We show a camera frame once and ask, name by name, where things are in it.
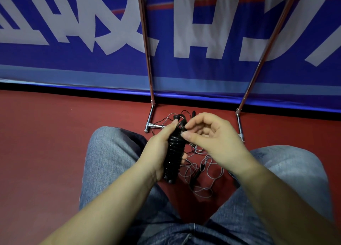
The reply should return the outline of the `person's left forearm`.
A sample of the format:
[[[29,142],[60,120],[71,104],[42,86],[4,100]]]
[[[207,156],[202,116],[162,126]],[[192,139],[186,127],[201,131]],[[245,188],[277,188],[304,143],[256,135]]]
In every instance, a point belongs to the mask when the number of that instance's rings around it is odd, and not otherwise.
[[[155,183],[137,161],[39,245],[118,244]]]

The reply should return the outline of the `person's right hand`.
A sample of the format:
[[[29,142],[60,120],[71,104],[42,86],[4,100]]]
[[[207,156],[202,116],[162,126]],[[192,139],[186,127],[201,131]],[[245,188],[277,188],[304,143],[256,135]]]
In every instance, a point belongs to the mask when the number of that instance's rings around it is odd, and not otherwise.
[[[235,175],[246,172],[258,163],[245,147],[229,121],[215,114],[201,113],[186,125],[186,131],[209,135],[209,148],[203,148],[224,169]]]

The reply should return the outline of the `chrome metal stand frame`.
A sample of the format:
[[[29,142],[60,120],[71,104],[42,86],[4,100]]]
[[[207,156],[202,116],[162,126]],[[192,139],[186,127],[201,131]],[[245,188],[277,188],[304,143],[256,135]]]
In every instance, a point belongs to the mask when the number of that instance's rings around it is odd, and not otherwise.
[[[259,59],[257,68],[249,82],[249,85],[244,93],[244,96],[239,104],[239,106],[236,109],[235,115],[236,115],[236,119],[237,119],[237,124],[238,124],[238,131],[239,131],[239,137],[241,138],[242,142],[245,142],[245,138],[244,138],[244,134],[243,134],[243,130],[242,130],[242,125],[241,125],[241,119],[240,119],[240,113],[245,105],[245,102],[249,96],[249,94],[251,93],[254,84],[256,82],[256,79],[264,65],[264,63],[266,62],[271,49],[275,43],[275,41],[277,40],[277,37],[279,35],[279,32],[284,24],[285,19],[288,16],[288,13],[293,5],[295,0],[286,0],[284,9],[277,21],[277,24],[271,34],[271,37],[269,38],[269,40],[266,43],[266,46],[264,47],[264,50],[262,52],[262,55]],[[142,35],[143,35],[143,41],[144,41],[144,49],[145,49],[145,55],[146,55],[146,65],[147,65],[147,73],[148,73],[148,82],[149,82],[149,88],[150,88],[150,98],[151,98],[151,109],[149,112],[149,116],[147,119],[147,123],[144,129],[145,133],[148,133],[150,130],[152,130],[153,128],[155,129],[163,129],[163,126],[161,127],[154,127],[154,125],[152,124],[152,117],[153,117],[153,112],[156,108],[156,102],[155,102],[155,96],[154,96],[154,87],[153,87],[153,77],[152,77],[152,70],[151,70],[151,63],[150,63],[150,51],[151,51],[151,45],[150,45],[150,41],[148,39],[147,36],[147,21],[146,21],[146,5],[145,5],[145,0],[138,0],[139,2],[139,13],[140,13],[140,20],[141,20],[141,25],[142,25]]]

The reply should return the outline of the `person's left hand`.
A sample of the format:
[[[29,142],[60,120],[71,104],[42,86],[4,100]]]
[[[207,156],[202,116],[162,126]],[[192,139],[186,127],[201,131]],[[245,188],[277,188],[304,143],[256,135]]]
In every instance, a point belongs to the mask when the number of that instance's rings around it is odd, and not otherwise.
[[[163,176],[163,163],[167,154],[168,141],[160,141],[160,132],[152,136],[147,142],[138,160],[138,165],[148,174],[154,182]]]

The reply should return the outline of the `blue banner with white lettering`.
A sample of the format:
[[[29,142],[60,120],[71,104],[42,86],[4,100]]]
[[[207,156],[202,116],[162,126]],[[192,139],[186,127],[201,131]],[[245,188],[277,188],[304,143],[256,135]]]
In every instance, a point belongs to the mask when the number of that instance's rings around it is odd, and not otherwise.
[[[238,104],[286,0],[145,0],[154,91]],[[0,80],[148,95],[138,0],[0,0]],[[295,0],[248,105],[341,113],[341,0]]]

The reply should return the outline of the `person's right forearm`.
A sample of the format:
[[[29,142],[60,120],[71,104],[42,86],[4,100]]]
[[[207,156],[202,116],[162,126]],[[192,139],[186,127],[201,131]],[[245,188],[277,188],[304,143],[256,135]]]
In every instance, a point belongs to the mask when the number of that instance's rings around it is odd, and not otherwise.
[[[337,228],[254,157],[230,171],[276,245],[341,245]]]

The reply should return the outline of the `black ribbed jump rope handle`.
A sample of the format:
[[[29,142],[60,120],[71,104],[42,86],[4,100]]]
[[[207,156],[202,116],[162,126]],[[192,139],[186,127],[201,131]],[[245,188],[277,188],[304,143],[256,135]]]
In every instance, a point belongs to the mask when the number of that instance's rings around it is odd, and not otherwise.
[[[185,131],[185,125],[187,124],[186,117],[183,114],[177,114],[174,116],[174,119],[177,119],[178,123],[168,138],[168,149],[163,164],[163,178],[169,184],[176,182],[182,157],[185,152],[185,146],[188,144],[188,141],[182,137],[182,133]]]

